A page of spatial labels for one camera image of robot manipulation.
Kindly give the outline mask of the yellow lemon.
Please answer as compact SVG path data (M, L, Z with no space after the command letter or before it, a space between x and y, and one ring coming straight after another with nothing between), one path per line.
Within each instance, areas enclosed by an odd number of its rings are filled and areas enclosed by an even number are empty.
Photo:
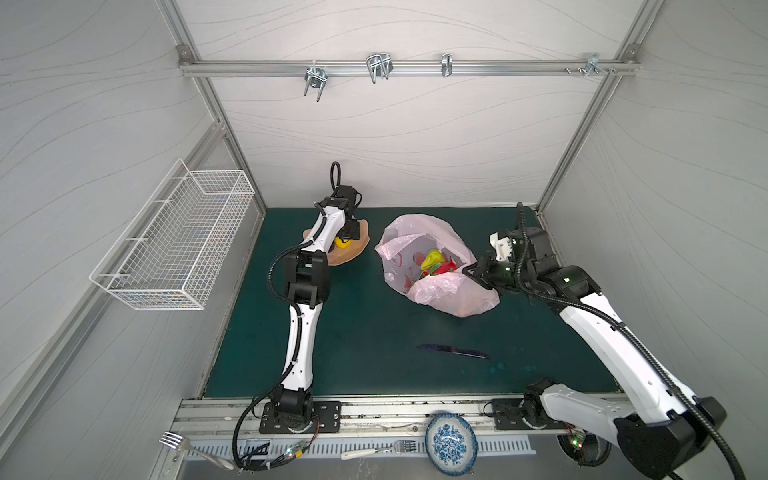
M339 249L346 249L352 244L352 239L342 239L342 238L336 237L334 239L334 244Z

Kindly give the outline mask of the pink plastic bag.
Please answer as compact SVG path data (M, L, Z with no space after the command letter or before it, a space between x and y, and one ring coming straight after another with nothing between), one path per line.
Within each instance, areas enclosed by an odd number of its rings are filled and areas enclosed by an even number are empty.
M433 249L446 262L457 265L454 272L422 277L420 265ZM397 217L384 230L375 247L382 259L384 280L410 301L465 318L494 309L500 303L495 290L486 290L462 273L476 257L446 221L423 214Z

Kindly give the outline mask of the red dragon fruit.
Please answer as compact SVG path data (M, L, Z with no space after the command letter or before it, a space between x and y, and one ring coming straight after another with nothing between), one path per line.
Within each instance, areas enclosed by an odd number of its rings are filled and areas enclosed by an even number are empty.
M454 272L456 269L457 265L453 261L438 262L431 265L426 270L423 270L422 277L442 275L444 273Z

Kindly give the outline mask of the green pear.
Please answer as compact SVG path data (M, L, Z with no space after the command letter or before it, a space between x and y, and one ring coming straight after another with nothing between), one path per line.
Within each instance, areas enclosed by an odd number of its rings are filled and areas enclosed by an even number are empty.
M442 252L437 249L431 250L422 261L420 269L427 274L431 274L437 270L443 263L445 263L445 257Z

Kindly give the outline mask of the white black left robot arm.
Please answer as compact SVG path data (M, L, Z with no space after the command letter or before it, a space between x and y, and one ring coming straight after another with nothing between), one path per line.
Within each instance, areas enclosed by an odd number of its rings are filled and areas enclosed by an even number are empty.
M281 299L289 305L290 324L284 372L272 402L278 422L295 431L312 422L312 355L318 319L330 294L328 254L337 238L360 237L354 215L358 197L351 186L334 187L315 204L318 218L307 238L280 256L285 267Z

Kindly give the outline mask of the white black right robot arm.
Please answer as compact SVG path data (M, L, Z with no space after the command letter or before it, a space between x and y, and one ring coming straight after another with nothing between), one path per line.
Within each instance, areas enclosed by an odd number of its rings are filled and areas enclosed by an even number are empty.
M494 254L463 267L487 290L519 292L547 303L593 350L626 398L609 401L544 378L529 385L519 405L523 422L541 430L572 426L616 446L650 479L676 469L709 443L724 445L727 413L666 369L613 310L582 268L559 265L540 228L522 227L490 238Z

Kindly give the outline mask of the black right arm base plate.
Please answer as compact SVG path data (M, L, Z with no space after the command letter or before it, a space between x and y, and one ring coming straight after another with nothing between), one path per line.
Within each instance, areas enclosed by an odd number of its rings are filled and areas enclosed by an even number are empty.
M563 423L553 420L537 400L497 398L487 402L482 414L493 420L500 431L559 431L569 433Z

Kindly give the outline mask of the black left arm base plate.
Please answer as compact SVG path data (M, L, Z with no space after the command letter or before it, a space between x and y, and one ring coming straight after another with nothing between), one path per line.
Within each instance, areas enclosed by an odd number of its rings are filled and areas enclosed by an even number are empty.
M281 408L275 410L267 402L260 414L260 434L308 434L338 433L340 430L342 403L319 401L303 413L289 413Z

